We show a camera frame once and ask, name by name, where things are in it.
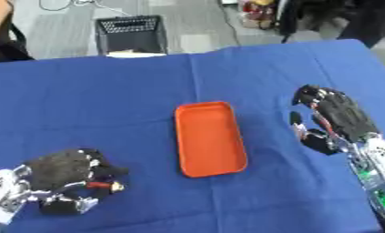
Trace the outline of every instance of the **black robotic glove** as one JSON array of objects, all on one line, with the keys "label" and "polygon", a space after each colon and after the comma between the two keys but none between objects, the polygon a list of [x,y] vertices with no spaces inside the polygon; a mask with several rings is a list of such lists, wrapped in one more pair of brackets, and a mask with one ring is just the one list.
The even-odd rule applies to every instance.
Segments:
[{"label": "black robotic glove", "polygon": [[[379,133],[371,119],[358,104],[344,93],[326,87],[305,85],[292,99],[292,105],[303,104],[314,110],[313,120],[326,132],[308,130],[301,142],[324,154],[334,154],[336,149],[329,147],[329,137],[338,135],[350,143],[363,139],[368,133]],[[298,113],[291,113],[291,124],[302,124]]]},{"label": "black robotic glove", "polygon": [[68,149],[25,162],[31,190],[46,214],[84,213],[101,199],[124,189],[116,181],[128,170],[114,167],[96,149]]}]

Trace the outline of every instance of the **table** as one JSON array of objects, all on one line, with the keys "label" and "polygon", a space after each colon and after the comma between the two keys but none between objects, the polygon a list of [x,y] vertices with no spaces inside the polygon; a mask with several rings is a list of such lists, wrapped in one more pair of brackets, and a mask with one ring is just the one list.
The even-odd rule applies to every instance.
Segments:
[{"label": "table", "polygon": [[[31,204],[8,232],[377,232],[345,156],[301,146],[289,127],[304,84],[346,92],[385,135],[385,67],[353,40],[0,64],[0,168],[71,147],[130,168],[127,191],[85,215],[44,217]],[[235,109],[248,167],[185,177],[174,110],[219,100]]]}]

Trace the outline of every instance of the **red object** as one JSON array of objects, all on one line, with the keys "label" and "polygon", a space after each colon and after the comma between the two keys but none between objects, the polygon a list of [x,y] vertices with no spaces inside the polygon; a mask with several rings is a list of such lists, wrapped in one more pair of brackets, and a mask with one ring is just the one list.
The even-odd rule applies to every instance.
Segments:
[{"label": "red object", "polygon": [[228,103],[184,105],[175,115],[179,163],[185,175],[207,177],[246,167],[245,149]]},{"label": "red object", "polygon": [[88,182],[86,187],[88,188],[106,188],[110,189],[111,184],[110,183],[104,183],[104,182]]}]

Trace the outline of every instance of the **white cable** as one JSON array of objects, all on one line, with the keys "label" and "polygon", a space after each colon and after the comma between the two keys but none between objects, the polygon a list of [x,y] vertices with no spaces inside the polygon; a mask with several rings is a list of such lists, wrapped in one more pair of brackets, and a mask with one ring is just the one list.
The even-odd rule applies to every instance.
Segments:
[{"label": "white cable", "polygon": [[116,10],[116,9],[110,8],[110,7],[106,6],[106,5],[101,5],[100,2],[97,1],[97,0],[94,0],[93,4],[95,6],[97,6],[97,7],[100,7],[100,8],[105,8],[105,9],[108,9],[110,11],[118,12],[118,13],[123,14],[123,15],[131,16],[129,13],[126,13],[126,12],[123,12],[123,11],[120,11],[120,10]]},{"label": "white cable", "polygon": [[65,6],[63,6],[61,8],[49,9],[49,8],[43,7],[42,0],[39,0],[39,7],[42,8],[43,10],[46,10],[46,11],[61,11],[61,10],[67,9],[71,5],[74,5],[74,6],[85,6],[85,5],[89,5],[89,4],[94,4],[95,6],[100,7],[100,8],[105,8],[105,9],[108,9],[110,11],[118,12],[118,13],[120,13],[122,15],[131,16],[131,14],[129,14],[129,13],[113,9],[113,8],[108,7],[106,5],[102,5],[101,1],[102,0],[70,0],[67,5],[65,5]]}]

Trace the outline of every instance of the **black glove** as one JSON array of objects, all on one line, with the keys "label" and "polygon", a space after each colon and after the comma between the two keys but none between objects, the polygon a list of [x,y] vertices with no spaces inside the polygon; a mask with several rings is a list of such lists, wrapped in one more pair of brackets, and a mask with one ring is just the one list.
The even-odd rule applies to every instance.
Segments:
[{"label": "black glove", "polygon": [[[32,171],[31,189],[53,194],[50,200],[39,200],[46,214],[80,213],[78,200],[101,200],[121,190],[115,179],[128,173],[126,168],[110,165],[98,150],[90,148],[68,149],[26,161],[25,165]],[[77,193],[83,188],[89,190],[89,196],[82,197],[83,191]]]},{"label": "black glove", "polygon": [[[342,92],[305,85],[297,91],[292,100],[292,105],[299,103],[317,110],[330,123],[332,130],[350,143],[361,140],[369,132],[379,133],[358,104]],[[320,127],[329,130],[320,119],[313,119]]]}]

